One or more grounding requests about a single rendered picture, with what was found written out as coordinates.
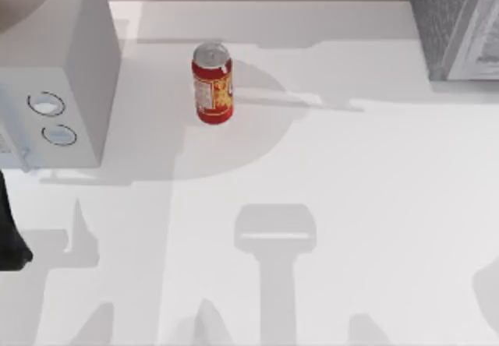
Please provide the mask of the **red and white can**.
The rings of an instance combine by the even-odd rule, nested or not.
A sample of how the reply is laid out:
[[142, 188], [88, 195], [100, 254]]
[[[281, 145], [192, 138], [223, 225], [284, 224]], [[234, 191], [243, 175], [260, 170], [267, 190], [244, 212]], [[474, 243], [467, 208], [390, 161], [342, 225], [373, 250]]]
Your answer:
[[218, 42], [204, 42], [193, 52], [191, 62], [196, 113], [202, 122], [219, 125], [233, 115], [233, 61]]

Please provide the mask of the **small microwave knob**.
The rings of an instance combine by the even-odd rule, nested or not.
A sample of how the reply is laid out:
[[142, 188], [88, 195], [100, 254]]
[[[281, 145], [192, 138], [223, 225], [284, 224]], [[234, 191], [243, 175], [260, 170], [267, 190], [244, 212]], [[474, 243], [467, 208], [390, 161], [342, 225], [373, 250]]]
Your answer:
[[76, 132], [66, 125], [44, 127], [41, 135], [52, 145], [59, 147], [72, 146], [77, 141]]

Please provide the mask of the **large microwave knob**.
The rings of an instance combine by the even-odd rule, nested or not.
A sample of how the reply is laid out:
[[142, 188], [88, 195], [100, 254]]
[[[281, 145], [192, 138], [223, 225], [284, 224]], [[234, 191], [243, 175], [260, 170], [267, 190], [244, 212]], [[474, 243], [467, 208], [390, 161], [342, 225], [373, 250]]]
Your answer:
[[27, 104], [32, 111], [45, 117], [55, 117], [65, 111], [65, 102], [48, 91], [28, 95]]

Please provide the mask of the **pale microwave oven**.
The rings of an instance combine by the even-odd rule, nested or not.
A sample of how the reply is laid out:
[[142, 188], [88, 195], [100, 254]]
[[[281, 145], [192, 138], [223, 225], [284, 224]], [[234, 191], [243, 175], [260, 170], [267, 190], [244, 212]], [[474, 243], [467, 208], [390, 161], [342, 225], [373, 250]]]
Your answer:
[[[120, 63], [108, 0], [0, 0], [0, 169], [99, 166]], [[61, 115], [30, 109], [42, 91], [65, 102]], [[41, 130], [52, 125], [77, 141], [50, 144]]]

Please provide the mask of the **grey cabinet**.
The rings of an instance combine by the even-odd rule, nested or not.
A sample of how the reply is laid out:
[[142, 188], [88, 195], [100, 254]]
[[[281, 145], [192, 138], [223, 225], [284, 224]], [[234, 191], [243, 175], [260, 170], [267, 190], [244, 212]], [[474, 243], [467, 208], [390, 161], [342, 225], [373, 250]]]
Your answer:
[[409, 0], [432, 81], [499, 81], [499, 0]]

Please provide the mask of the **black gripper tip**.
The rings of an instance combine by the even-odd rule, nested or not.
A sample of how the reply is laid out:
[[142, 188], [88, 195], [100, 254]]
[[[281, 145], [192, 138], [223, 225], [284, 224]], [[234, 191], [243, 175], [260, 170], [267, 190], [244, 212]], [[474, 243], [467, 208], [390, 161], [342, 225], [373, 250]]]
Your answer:
[[21, 271], [33, 257], [12, 216], [5, 177], [0, 170], [0, 272]]

